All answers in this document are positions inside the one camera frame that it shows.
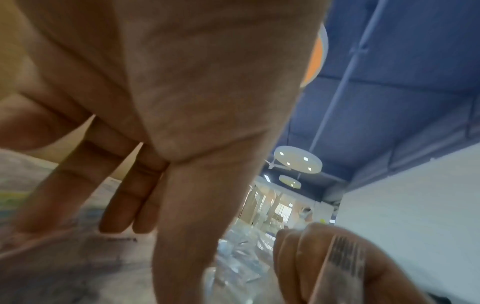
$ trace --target ceiling pipe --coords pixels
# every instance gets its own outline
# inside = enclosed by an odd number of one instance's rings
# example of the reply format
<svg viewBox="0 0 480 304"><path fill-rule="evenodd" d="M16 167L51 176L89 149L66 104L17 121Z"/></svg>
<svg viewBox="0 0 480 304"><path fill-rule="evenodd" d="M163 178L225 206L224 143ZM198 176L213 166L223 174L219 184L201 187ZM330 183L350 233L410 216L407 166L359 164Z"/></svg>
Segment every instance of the ceiling pipe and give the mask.
<svg viewBox="0 0 480 304"><path fill-rule="evenodd" d="M322 121L320 122L320 126L318 127L315 137L313 138L313 141L310 145L310 148L309 148L310 152L313 152L313 150L317 146L320 135L324 132L325 127L327 126L327 123L332 117L332 113L335 107L337 106L339 100L344 95L347 88L347 84L349 83L350 78L352 77L355 69L359 64L360 55L366 54L368 52L367 43L370 40L370 37L372 36L375 28L377 27L377 24L379 23L380 18L382 17L382 14L384 13L385 7L387 6L388 2L389 0L379 0L378 4L375 7L375 11L373 12L370 20L368 21L367 26L365 27L363 34L361 35L359 44L352 48L351 52L353 53L353 56L350 59L350 62L348 63L345 73L343 74L343 77L341 78L340 83L338 84L335 94L333 95L330 101L330 104L325 112L325 115Z"/></svg>

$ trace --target hand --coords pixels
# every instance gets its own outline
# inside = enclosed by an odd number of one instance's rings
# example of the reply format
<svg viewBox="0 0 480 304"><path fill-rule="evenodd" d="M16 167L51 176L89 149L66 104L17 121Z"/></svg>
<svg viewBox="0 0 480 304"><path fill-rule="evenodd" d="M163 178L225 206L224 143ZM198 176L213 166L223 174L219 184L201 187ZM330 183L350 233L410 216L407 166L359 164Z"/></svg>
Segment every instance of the hand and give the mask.
<svg viewBox="0 0 480 304"><path fill-rule="evenodd" d="M144 143L100 230L158 229L159 302L202 272L294 107L323 0L19 0L29 58L0 103L0 146L48 145L95 115L13 225L44 234Z"/></svg>
<svg viewBox="0 0 480 304"><path fill-rule="evenodd" d="M279 231L276 237L273 248L275 272L288 304L309 302L335 235L346 236L366 251L366 304L432 303L395 262L374 244L347 230L313 223L303 231Z"/></svg>

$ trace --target human hand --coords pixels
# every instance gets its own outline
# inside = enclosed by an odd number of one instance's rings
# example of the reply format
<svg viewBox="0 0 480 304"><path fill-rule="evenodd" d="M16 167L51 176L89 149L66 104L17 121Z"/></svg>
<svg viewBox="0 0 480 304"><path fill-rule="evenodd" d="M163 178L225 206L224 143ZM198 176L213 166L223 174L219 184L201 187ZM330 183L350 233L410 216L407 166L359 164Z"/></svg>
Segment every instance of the human hand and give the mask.
<svg viewBox="0 0 480 304"><path fill-rule="evenodd" d="M29 58L0 103L0 146L36 149L95 119L14 228L55 230L143 142L100 230L157 227L159 302L198 302L217 241L294 107L327 1L18 3Z"/></svg>
<svg viewBox="0 0 480 304"><path fill-rule="evenodd" d="M345 229L313 223L305 230L281 230L276 237L275 272L288 304L310 302L320 271L329 262L326 257L334 236L346 237L366 252L363 277L366 304L432 303L374 244Z"/></svg>

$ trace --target ceiling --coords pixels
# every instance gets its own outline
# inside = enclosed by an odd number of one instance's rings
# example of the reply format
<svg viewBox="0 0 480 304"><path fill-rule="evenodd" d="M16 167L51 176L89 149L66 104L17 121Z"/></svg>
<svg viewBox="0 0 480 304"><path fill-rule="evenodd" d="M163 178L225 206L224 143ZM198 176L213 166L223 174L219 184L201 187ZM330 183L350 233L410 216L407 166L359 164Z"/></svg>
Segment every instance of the ceiling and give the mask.
<svg viewBox="0 0 480 304"><path fill-rule="evenodd" d="M334 0L325 65L277 144L308 150L326 122L312 149L323 170L299 179L298 192L317 201L480 141L480 2L380 2L378 23L359 47L379 1ZM326 115L355 56L358 65ZM268 166L264 174L278 184L280 174L299 175Z"/></svg>

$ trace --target ceiling fan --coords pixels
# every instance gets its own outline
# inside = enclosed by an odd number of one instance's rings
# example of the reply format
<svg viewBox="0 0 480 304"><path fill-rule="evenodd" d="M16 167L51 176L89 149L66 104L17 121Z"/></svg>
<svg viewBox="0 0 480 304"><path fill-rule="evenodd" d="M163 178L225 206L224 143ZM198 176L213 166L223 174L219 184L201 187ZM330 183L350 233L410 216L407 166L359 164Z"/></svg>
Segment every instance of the ceiling fan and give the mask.
<svg viewBox="0 0 480 304"><path fill-rule="evenodd" d="M273 168L280 168L280 169L285 169L285 170L291 171L291 169L292 169L292 168L287 167L287 166L282 166L282 165L275 164L275 159L273 159L273 162L271 162L271 163L267 160L265 160L265 161L267 162L268 168L270 170L272 170Z"/></svg>

